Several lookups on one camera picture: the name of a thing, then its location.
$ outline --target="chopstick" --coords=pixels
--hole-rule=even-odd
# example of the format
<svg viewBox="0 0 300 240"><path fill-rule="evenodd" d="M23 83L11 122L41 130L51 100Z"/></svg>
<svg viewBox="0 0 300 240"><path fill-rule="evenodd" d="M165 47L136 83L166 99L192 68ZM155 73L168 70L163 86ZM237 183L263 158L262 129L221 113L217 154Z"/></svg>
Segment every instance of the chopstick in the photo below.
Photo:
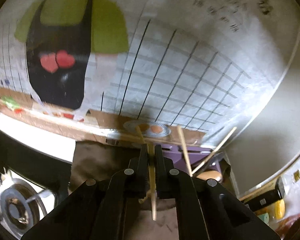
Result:
<svg viewBox="0 0 300 240"><path fill-rule="evenodd" d="M191 169L191 163L190 163L189 154L188 154L188 150L187 150L186 140L185 140L185 136L183 134L183 131L182 131L182 128L180 125L177 126L177 130L178 130L178 134L179 134L179 139L181 141L183 156L186 161L187 170L188 170L190 177L192 177L192 169Z"/></svg>
<svg viewBox="0 0 300 240"><path fill-rule="evenodd" d="M216 152L224 145L224 143L229 139L229 137L234 133L237 127L232 128L232 130L227 134L227 136L218 144L218 146L206 157L193 171L192 174L196 173L205 163L207 163Z"/></svg>
<svg viewBox="0 0 300 240"><path fill-rule="evenodd" d="M146 143L145 139L142 136L142 132L139 126L136 126L136 131L139 137L142 140L142 143ZM154 159L154 144L149 142L147 143L148 155L151 159ZM149 165L149 180L150 180L150 193L151 193L151 210L152 210L152 220L157 220L157 193L155 190L155 168L154 162L152 165Z"/></svg>

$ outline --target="metal rivet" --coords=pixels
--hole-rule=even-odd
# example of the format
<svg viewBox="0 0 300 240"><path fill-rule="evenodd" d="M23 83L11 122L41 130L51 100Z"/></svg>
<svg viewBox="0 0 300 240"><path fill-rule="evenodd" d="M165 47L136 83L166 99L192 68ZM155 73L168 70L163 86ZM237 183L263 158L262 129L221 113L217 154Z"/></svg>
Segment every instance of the metal rivet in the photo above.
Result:
<svg viewBox="0 0 300 240"><path fill-rule="evenodd" d="M217 185L217 181L215 179L208 179L207 183L211 187L214 187L215 185Z"/></svg>
<svg viewBox="0 0 300 240"><path fill-rule="evenodd" d="M124 174L126 174L126 175L132 175L133 173L134 173L133 169L125 169L124 170Z"/></svg>
<svg viewBox="0 0 300 240"><path fill-rule="evenodd" d="M86 180L86 185L87 186L93 186L96 183L95 179L87 179Z"/></svg>
<svg viewBox="0 0 300 240"><path fill-rule="evenodd" d="M178 174L179 174L179 171L178 171L177 169L171 169L171 170L169 171L169 173L170 173L171 175L178 175Z"/></svg>

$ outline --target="red heart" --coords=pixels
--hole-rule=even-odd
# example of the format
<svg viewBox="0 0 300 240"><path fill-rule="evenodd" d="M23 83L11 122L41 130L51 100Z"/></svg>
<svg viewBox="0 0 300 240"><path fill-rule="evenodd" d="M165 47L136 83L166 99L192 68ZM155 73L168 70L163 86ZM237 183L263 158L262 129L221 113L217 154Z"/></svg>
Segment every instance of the red heart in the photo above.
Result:
<svg viewBox="0 0 300 240"><path fill-rule="evenodd" d="M23 111L22 108L14 109L14 112L15 112L16 114L20 114L22 111Z"/></svg>
<svg viewBox="0 0 300 240"><path fill-rule="evenodd" d="M42 67L50 73L55 73L58 70L55 53L41 56L40 62Z"/></svg>
<svg viewBox="0 0 300 240"><path fill-rule="evenodd" d="M68 118L68 119L73 119L74 115L73 114L67 114L67 113L62 113L63 117Z"/></svg>
<svg viewBox="0 0 300 240"><path fill-rule="evenodd" d="M71 68L75 63L74 56L68 54L65 50L59 50L56 59L61 68Z"/></svg>

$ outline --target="orange egg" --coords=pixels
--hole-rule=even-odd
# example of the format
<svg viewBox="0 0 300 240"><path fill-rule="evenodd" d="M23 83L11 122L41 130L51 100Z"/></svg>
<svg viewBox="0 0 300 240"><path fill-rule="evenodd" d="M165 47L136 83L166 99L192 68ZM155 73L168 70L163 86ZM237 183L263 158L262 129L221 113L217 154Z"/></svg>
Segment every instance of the orange egg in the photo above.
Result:
<svg viewBox="0 0 300 240"><path fill-rule="evenodd" d="M159 125L151 125L150 129L153 133L161 133L163 131L163 128Z"/></svg>

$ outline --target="brown cloth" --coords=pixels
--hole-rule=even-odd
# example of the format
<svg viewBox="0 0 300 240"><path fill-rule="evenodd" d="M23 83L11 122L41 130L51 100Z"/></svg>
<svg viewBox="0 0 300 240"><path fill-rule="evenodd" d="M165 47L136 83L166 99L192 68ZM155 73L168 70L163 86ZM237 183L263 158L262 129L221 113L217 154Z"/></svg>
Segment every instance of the brown cloth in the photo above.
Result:
<svg viewBox="0 0 300 240"><path fill-rule="evenodd" d="M97 142L77 142L74 151L69 191L73 192L86 179L97 181L111 178L128 167L131 158L138 157L139 149L103 145ZM147 199L139 204L128 200L124 239L178 240L178 221L174 199L158 200L157 221L152 220L151 204Z"/></svg>

